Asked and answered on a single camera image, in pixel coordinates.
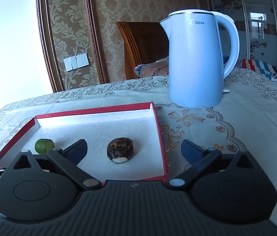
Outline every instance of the dark round object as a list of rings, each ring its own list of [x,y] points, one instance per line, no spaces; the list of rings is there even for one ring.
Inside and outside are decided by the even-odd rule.
[[[224,198],[235,201],[247,200],[254,195],[253,186],[242,180],[230,180],[221,183],[218,191]]]
[[[95,178],[89,178],[89,179],[86,179],[84,182],[83,182],[83,185],[87,186],[87,187],[93,187],[93,186],[96,186],[100,184],[100,182],[95,179]]]
[[[50,186],[42,181],[25,181],[15,186],[14,195],[24,201],[36,201],[50,193]]]
[[[268,219],[277,200],[271,182],[256,169],[206,175],[194,183],[190,193],[202,212],[230,224]]]
[[[133,142],[127,137],[112,140],[107,146],[107,156],[114,163],[123,163],[134,155]]]
[[[6,175],[13,180],[4,180]],[[58,216],[78,194],[70,179],[41,169],[35,171],[34,167],[7,169],[1,179],[0,217],[12,221],[34,222]]]

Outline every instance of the wallpaper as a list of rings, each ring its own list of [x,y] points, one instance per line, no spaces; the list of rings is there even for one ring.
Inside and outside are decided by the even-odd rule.
[[[124,43],[117,21],[159,22],[169,13],[197,8],[196,0],[94,0],[111,82],[125,79]]]
[[[65,90],[99,84],[84,0],[48,0],[53,42]],[[66,71],[64,58],[87,53],[90,66]]]

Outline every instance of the wall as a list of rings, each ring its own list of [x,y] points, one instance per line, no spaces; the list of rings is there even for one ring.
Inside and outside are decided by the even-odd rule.
[[[50,93],[35,0],[0,0],[0,109]]]
[[[124,43],[117,21],[158,22],[170,12],[198,8],[196,0],[95,0],[104,56],[111,82],[125,79]]]
[[[99,84],[84,0],[48,0],[57,61],[66,90]],[[66,71],[63,59],[87,53],[90,66]]]

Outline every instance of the kettle handle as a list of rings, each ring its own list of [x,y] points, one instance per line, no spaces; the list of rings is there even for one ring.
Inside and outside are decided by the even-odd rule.
[[[216,16],[217,23],[223,25],[226,28],[230,37],[230,55],[224,67],[224,79],[225,79],[234,68],[239,56],[240,44],[239,44],[238,30],[231,17],[217,11],[211,11],[211,13],[213,13]]]

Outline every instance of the window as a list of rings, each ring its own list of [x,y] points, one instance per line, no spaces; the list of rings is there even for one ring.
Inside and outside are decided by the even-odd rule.
[[[266,28],[266,14],[250,12],[250,19],[252,38],[264,39],[263,29]]]

